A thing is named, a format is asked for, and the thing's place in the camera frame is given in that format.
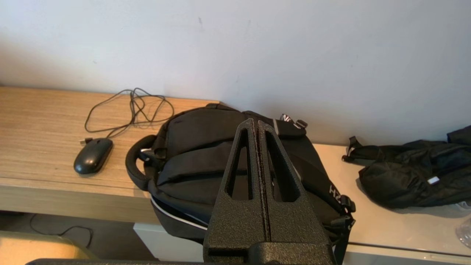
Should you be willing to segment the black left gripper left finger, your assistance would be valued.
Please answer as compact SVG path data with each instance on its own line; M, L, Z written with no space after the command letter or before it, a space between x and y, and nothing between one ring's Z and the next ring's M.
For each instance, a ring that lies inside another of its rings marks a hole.
M204 258L248 258L249 248L269 236L258 130L254 119L237 127L203 244ZM240 153L246 151L247 200L234 199Z

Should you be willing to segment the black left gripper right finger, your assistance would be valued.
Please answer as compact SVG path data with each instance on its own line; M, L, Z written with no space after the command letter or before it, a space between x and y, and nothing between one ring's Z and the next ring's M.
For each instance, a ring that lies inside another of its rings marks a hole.
M332 244L274 129L259 121L261 264L334 264Z

